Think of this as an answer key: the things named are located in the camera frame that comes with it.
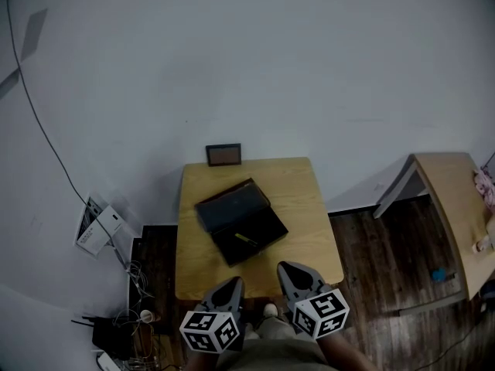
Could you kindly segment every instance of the wooden floor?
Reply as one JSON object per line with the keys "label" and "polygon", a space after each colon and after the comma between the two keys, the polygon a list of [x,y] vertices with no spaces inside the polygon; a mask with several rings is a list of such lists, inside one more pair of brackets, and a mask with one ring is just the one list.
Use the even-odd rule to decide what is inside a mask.
{"label": "wooden floor", "polygon": [[[339,285],[351,311],[343,334],[380,369],[415,370],[437,359],[474,327],[465,341],[430,370],[495,369],[495,315],[480,314],[480,300],[463,302],[420,315],[398,317],[397,310],[454,294],[459,281],[448,241],[429,196],[394,203],[378,220],[372,211],[331,216],[345,280]],[[156,241],[167,241],[164,246]],[[194,302],[175,300],[176,227],[148,228],[135,243],[133,259],[143,263],[155,298],[147,306],[162,309],[167,321],[175,364],[185,359],[178,326]],[[434,283],[432,270],[443,267],[452,275]],[[267,298],[247,301],[246,319],[262,309]]]}

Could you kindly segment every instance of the black cable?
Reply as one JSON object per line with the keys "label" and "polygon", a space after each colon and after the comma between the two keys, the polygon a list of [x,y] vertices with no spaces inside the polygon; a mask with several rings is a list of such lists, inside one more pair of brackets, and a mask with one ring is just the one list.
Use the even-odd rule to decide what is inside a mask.
{"label": "black cable", "polygon": [[34,108],[34,106],[32,104],[31,96],[29,95],[28,88],[26,86],[26,81],[24,80],[24,74],[23,74],[22,69],[21,69],[21,63],[19,62],[19,57],[17,56],[17,50],[15,49],[14,31],[12,29],[12,17],[10,15],[10,1],[9,0],[6,0],[6,2],[7,2],[7,16],[9,18],[10,39],[12,41],[12,50],[14,52],[15,62],[17,64],[17,70],[19,71],[19,75],[21,77],[22,86],[24,87],[24,91],[26,92],[26,96],[28,98],[29,106],[31,107],[32,114],[34,115],[34,118],[36,119],[36,123],[38,124],[39,129],[41,130],[41,132],[43,133],[43,136],[45,137],[46,142],[48,143],[49,147],[52,149],[53,154],[56,156],[56,159],[60,163],[60,166],[62,167],[62,170],[65,173],[65,176],[67,177],[67,180],[69,181],[70,186],[72,187],[72,189],[76,193],[77,197],[81,200],[81,202],[86,206],[86,208],[88,210],[90,210],[91,214],[93,214],[94,218],[96,219],[96,221],[98,222],[98,224],[100,224],[100,226],[103,229],[103,231],[108,235],[108,238],[110,238],[109,242],[112,245],[112,247],[114,248],[114,252],[115,252],[115,255],[117,256],[118,261],[122,264],[122,267],[124,267],[124,269],[127,270],[128,269],[127,268],[127,265],[125,264],[124,260],[122,259],[122,256],[118,252],[117,247],[115,247],[114,241],[111,239],[110,233],[101,224],[100,220],[93,213],[93,211],[91,210],[91,208],[87,207],[87,203],[84,201],[83,197],[80,195],[80,193],[77,191],[76,187],[72,183],[72,179],[70,178],[69,172],[67,171],[65,165],[63,164],[62,160],[60,159],[60,156],[58,155],[58,153],[56,152],[55,148],[53,147],[52,142],[50,141],[50,138],[48,137],[48,135],[45,132],[45,129],[41,125],[41,122],[39,121],[38,114],[36,113],[36,109]]}
{"label": "black cable", "polygon": [[445,357],[445,355],[449,352],[449,350],[450,350],[450,349],[452,349],[452,348],[454,348],[455,346],[457,346],[458,344],[460,344],[460,343],[464,342],[464,340],[465,340],[465,339],[469,336],[469,334],[471,334],[471,332],[473,332],[474,328],[475,328],[475,327],[477,327],[477,326],[478,326],[478,324],[475,324],[475,325],[474,325],[474,326],[473,326],[473,327],[469,330],[469,332],[468,332],[466,335],[464,335],[464,338],[463,338],[463,339],[461,339],[460,341],[456,342],[455,344],[453,344],[452,346],[450,346],[450,347],[449,347],[446,351],[444,351],[444,353],[443,353],[443,354],[441,354],[441,355],[437,358],[437,360],[432,361],[432,362],[430,362],[430,363],[426,364],[425,366],[421,366],[421,367],[419,367],[419,368],[415,369],[415,371],[419,371],[420,369],[424,369],[424,368],[430,367],[430,366],[432,366],[433,364],[435,364],[436,362],[438,362],[438,361],[440,361],[441,359],[443,359],[443,357]]}
{"label": "black cable", "polygon": [[98,359],[101,357],[101,355],[99,356],[96,356],[96,365],[98,366],[99,369],[101,369],[101,371],[105,371],[104,369],[101,368],[100,366],[100,363],[98,362]]}
{"label": "black cable", "polygon": [[87,323],[81,323],[78,322],[77,320],[71,320],[72,323],[77,323],[78,325],[87,325],[88,327],[94,327],[94,325],[88,325]]}
{"label": "black cable", "polygon": [[481,169],[485,169],[488,166],[488,164],[490,163],[490,161],[492,160],[493,157],[495,157],[495,151],[493,152],[492,156],[488,158],[488,161],[486,162],[485,165],[483,165],[481,167]]}

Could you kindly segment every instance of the shoe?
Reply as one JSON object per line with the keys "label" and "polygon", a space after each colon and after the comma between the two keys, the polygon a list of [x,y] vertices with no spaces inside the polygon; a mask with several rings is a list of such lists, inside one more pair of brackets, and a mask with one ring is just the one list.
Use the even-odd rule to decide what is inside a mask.
{"label": "shoe", "polygon": [[248,334],[249,332],[253,332],[254,331],[254,327],[251,323],[246,323],[246,334]]}
{"label": "shoe", "polygon": [[278,316],[278,308],[275,304],[266,304],[265,309],[263,309],[263,316],[266,318],[273,318]]}

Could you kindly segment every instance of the wooden table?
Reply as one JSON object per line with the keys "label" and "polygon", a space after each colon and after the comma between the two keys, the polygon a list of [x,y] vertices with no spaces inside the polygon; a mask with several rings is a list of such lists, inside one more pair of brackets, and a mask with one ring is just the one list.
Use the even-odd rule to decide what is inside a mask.
{"label": "wooden table", "polygon": [[[270,199],[288,234],[256,257],[229,267],[198,222],[194,205],[249,178]],[[199,300],[207,290],[233,276],[243,278],[246,298],[280,295],[276,267],[282,260],[317,269],[329,284],[343,280],[325,204],[307,158],[243,161],[242,165],[214,168],[186,165],[177,234],[178,299]]]}
{"label": "wooden table", "polygon": [[465,298],[471,300],[495,270],[492,249],[474,254],[472,246],[487,235],[490,211],[474,186],[476,165],[466,153],[413,154],[374,213],[378,218],[417,172],[437,209],[457,264],[461,291],[447,298],[402,309],[401,315],[428,311]]}

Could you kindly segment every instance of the pink object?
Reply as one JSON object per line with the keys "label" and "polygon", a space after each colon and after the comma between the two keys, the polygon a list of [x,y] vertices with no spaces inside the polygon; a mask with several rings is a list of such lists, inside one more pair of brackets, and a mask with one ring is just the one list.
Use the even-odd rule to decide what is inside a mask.
{"label": "pink object", "polygon": [[492,183],[491,177],[482,169],[476,171],[474,176],[476,189],[481,194],[485,201],[485,205],[492,213],[495,213],[495,185]]}

